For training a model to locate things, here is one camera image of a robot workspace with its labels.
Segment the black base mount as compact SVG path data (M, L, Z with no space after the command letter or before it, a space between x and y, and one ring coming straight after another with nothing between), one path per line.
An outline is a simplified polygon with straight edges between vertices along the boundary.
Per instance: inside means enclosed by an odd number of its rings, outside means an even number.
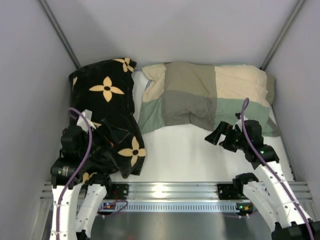
M125 183L113 183L109 194L110 200L126 200L129 194L129 185Z
M233 184L221 183L217 185L218 198L220 200L237 200L238 194Z

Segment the left corner aluminium profile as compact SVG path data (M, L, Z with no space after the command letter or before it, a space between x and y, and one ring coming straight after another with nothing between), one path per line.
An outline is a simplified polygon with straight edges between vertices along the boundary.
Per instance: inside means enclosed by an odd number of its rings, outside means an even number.
M55 14L53 13L52 9L50 8L49 4L47 3L46 0L37 0L39 6L41 7L41 9L43 10L45 16L47 17L47 19L49 20L51 26L53 27L56 35L58 36L59 40L61 41L64 49L66 50L68 56L70 57L73 65L75 66L76 69L79 69L81 67L81 64L74 52L74 50L72 49L71 44L69 43L62 27L60 26L60 24L58 23L58 20L55 16Z

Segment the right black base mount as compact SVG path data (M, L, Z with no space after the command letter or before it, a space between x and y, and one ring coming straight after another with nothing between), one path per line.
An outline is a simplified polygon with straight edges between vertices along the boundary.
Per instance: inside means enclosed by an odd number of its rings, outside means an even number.
M220 200L237 200L238 194L233 184L221 183L217 185L218 198Z

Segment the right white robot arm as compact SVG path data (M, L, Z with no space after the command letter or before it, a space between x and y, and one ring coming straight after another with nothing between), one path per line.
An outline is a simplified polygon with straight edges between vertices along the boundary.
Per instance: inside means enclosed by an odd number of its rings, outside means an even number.
M251 201L267 223L273 240L318 240L320 223L304 210L284 176L275 150L264 143L256 120L220 122L205 141L225 150L243 151L252 172L233 178L234 190Z

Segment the aluminium mounting rail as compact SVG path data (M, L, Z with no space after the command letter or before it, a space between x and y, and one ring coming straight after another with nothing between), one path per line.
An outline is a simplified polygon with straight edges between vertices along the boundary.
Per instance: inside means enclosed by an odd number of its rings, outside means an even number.
M218 184L231 182L114 182L128 184L127 200L219 200Z

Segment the white pillow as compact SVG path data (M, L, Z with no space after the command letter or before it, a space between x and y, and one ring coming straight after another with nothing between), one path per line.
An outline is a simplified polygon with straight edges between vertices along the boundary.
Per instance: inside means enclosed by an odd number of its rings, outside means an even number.
M135 120L138 122L141 105L142 105L143 94L145 92L149 79L145 76L145 74L142 71L135 71L132 74L132 79L134 82L132 94L133 94L134 109L135 109L133 116Z

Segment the corner aluminium profile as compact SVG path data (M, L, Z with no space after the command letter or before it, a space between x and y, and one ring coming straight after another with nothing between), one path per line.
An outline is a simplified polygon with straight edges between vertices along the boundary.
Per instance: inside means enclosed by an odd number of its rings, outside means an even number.
M286 19L285 23L283 24L279 34L277 35L277 37L273 41L273 44L272 44L270 50L268 51L268 53L267 53L262 65L259 68L260 70L265 71L267 69L267 67L269 66L270 62L272 61L272 59L276 55L277 51L279 50L282 42L286 38L286 35L290 31L290 28L293 26L294 22L298 18L298 15L300 14L300 12L302 11L304 5L307 2L308 2L307 0L298 0L296 2L296 4L294 5L293 9L291 10L288 18Z
M62 27L60 26L60 24L58 23L58 20L55 16L55 14L53 13L52 9L50 8L49 4L47 3L46 0L37 0L39 6L41 7L41 9L43 10L45 16L47 17L47 19L49 20L51 26L53 27L56 35L58 36L59 40L61 41L64 49L66 50L68 56L70 57L73 65L75 66L76 69L79 69L81 67L81 64L74 52L74 50L72 49L71 44L69 43Z

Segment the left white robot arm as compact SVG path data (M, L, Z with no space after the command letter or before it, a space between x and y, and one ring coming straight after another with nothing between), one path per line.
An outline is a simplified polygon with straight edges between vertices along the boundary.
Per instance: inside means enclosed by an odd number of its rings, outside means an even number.
M89 240L105 198L117 197L110 172L98 161L111 154L129 131L102 120L65 128L59 157L50 169L53 194L52 240Z

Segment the black floral pillow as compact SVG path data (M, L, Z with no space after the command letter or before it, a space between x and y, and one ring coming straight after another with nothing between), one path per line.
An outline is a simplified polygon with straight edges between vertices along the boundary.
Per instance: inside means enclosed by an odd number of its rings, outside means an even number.
M124 179L141 174L147 154L134 118L132 73L136 65L128 57L114 58L83 66L69 75L71 107L91 111L97 130L104 127L103 121L122 130L119 143L102 147L86 163L108 175L119 172Z

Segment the right corner aluminium profile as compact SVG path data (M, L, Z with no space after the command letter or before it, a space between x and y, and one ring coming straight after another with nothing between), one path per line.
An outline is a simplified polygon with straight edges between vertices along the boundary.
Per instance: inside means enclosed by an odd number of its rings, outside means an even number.
M279 50L282 42L286 38L286 35L290 31L290 28L293 26L294 22L298 18L298 15L300 14L300 12L302 11L304 5L307 2L308 2L307 0L298 0L296 2L296 4L294 5L293 9L291 10L288 18L286 19L285 23L283 24L279 34L277 35L277 37L273 41L273 44L272 44L270 50L268 51L268 53L267 53L262 65L259 68L260 70L265 71L267 69L267 67L269 66L270 62L272 61L272 59L276 55L277 51Z

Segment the patchwork green beige pillowcase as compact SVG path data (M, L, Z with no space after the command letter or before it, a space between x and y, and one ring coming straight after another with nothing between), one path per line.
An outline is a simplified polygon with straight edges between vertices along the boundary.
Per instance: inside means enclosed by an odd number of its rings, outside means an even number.
M207 131L221 122L234 125L249 99L245 116L260 123L264 136L280 135L270 118L275 77L256 66L170 62L145 66L142 72L148 80L138 120L143 134L187 124Z

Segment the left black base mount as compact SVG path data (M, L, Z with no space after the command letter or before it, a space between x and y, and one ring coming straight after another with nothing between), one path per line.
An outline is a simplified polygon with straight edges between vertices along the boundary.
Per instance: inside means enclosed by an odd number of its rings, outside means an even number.
M129 194L129 185L125 183L113 183L109 194L110 200L126 200Z

